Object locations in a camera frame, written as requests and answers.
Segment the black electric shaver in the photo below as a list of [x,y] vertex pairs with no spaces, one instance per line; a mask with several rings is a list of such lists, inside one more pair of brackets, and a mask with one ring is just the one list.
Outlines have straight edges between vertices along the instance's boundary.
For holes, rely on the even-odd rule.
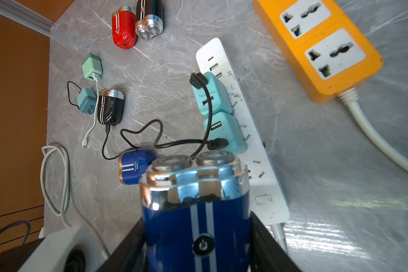
[[125,96],[116,89],[103,89],[99,92],[97,119],[102,125],[116,126],[121,122]]
[[139,0],[135,31],[139,38],[150,40],[164,30],[164,9],[160,0]]

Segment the blue electric shaver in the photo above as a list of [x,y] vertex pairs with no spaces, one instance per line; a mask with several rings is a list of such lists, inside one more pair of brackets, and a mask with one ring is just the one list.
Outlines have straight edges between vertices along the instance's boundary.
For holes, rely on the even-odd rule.
[[128,151],[119,157],[119,180],[125,185],[137,185],[148,166],[156,159],[148,149]]
[[233,153],[158,158],[139,182],[146,256],[153,272],[246,272],[248,169]]

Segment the white power strip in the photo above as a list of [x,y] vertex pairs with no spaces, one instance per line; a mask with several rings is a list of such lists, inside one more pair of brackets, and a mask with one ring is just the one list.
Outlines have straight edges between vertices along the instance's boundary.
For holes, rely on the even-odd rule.
[[200,71],[212,72],[228,91],[241,137],[247,144],[247,150],[239,158],[249,169],[251,210],[266,226],[288,221],[286,195],[221,40],[211,39],[197,51],[196,59]]

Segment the yellow power strip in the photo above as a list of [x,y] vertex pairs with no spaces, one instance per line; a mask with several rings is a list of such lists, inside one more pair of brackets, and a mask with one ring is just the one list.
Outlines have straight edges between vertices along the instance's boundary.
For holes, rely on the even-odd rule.
[[310,99],[324,104],[361,86],[383,58],[335,1],[253,1]]

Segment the teal USB charger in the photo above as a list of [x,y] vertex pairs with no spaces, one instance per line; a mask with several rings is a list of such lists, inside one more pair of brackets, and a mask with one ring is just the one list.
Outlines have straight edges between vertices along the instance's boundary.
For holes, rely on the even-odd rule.
[[84,114],[93,114],[97,105],[96,92],[83,88],[77,97],[78,108]]

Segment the red electric shaver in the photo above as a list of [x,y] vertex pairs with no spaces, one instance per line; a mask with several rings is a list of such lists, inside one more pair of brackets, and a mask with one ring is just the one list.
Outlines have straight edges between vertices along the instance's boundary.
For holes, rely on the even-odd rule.
[[137,41],[136,15],[129,6],[122,6],[112,14],[112,37],[116,46],[127,50]]

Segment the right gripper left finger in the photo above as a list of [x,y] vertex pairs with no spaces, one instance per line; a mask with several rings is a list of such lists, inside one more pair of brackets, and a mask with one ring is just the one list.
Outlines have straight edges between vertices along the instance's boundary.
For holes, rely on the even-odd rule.
[[97,272],[145,272],[146,239],[140,219]]

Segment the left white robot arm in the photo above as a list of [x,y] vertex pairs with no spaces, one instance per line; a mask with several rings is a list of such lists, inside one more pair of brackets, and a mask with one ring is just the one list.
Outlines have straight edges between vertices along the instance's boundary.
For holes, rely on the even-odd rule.
[[0,253],[0,272],[95,272],[109,253],[87,225],[68,227]]

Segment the green USB charger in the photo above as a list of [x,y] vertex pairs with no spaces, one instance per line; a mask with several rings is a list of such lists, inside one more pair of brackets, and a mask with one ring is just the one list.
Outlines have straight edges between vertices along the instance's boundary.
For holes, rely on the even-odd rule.
[[82,71],[85,79],[90,81],[96,81],[103,74],[101,59],[89,53],[82,61]]

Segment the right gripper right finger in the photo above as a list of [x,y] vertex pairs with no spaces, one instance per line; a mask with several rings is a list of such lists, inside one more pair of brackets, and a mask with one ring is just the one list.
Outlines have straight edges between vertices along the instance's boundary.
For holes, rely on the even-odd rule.
[[254,212],[251,218],[252,272],[301,272]]

